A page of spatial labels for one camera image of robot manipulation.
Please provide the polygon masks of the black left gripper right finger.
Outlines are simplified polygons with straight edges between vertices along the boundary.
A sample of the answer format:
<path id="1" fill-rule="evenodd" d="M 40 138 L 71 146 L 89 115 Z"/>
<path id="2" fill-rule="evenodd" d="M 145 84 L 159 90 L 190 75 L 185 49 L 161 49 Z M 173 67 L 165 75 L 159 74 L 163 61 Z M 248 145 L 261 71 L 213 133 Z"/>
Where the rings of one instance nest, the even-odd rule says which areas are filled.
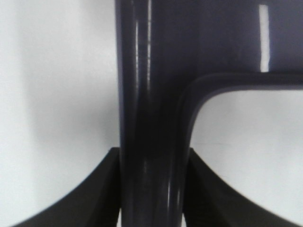
<path id="1" fill-rule="evenodd" d="M 225 183 L 191 148 L 183 213 L 188 227 L 294 227 Z"/>

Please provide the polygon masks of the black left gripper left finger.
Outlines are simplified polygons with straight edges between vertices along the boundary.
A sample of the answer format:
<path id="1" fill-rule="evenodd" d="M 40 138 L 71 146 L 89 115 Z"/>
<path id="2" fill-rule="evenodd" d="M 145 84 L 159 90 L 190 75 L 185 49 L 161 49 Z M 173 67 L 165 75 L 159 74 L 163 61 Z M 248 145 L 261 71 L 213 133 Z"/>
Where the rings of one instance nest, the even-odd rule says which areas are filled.
<path id="1" fill-rule="evenodd" d="M 115 227 L 121 208 L 119 148 L 111 148 L 93 172 L 55 204 L 19 227 Z"/>

